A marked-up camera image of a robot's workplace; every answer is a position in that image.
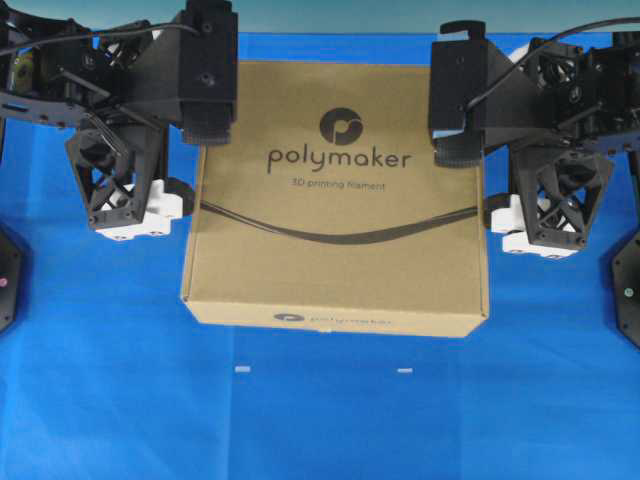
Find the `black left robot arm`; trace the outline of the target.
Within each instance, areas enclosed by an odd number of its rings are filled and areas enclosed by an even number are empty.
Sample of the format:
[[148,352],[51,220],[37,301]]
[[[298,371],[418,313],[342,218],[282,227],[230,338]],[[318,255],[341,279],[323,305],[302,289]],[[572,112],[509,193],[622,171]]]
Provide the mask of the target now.
[[194,208],[168,172],[169,134],[229,142],[239,17],[189,1],[169,22],[93,30],[1,8],[1,115],[72,131],[65,144],[89,227],[115,241],[168,235]]

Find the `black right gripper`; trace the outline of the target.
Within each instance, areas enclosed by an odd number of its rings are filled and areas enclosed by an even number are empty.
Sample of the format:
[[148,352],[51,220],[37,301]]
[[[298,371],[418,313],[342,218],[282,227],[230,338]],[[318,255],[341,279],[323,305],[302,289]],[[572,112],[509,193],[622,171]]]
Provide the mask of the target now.
[[[486,24],[443,24],[431,47],[428,126],[437,166],[475,168],[483,134],[468,103],[486,85]],[[502,250],[564,259],[588,244],[614,164],[601,153],[560,147],[509,152],[509,190],[484,199],[484,223]]]

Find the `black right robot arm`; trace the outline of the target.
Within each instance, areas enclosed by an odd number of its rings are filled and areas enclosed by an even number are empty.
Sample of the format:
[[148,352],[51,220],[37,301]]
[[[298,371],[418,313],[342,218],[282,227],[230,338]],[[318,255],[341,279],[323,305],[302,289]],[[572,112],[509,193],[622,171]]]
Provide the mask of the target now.
[[480,166],[499,149],[508,189],[486,200],[486,227],[511,254],[583,250],[623,153],[639,157],[639,36],[584,48],[564,35],[507,55],[479,21],[441,27],[431,48],[428,127],[434,160]]

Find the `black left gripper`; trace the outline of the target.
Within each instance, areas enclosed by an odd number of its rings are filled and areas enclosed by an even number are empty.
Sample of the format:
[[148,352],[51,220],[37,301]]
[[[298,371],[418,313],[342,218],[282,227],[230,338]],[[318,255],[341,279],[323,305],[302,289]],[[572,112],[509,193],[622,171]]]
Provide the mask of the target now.
[[[179,36],[183,140],[225,145],[236,119],[238,15],[229,1],[188,1]],[[193,214],[193,187],[169,175],[169,128],[84,122],[65,143],[89,228],[114,241],[166,236]]]

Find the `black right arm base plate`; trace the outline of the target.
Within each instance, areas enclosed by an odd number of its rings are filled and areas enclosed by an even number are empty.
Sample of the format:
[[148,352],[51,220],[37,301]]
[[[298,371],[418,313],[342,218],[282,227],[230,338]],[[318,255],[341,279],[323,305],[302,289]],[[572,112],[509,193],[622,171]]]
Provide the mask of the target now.
[[614,256],[611,268],[617,328],[639,348],[639,233]]

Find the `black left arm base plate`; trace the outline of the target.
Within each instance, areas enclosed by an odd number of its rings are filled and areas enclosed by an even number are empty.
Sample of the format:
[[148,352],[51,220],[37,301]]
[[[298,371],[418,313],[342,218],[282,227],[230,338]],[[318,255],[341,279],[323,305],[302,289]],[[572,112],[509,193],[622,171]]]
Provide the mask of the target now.
[[15,320],[23,254],[14,238],[1,228],[1,332],[9,329]]

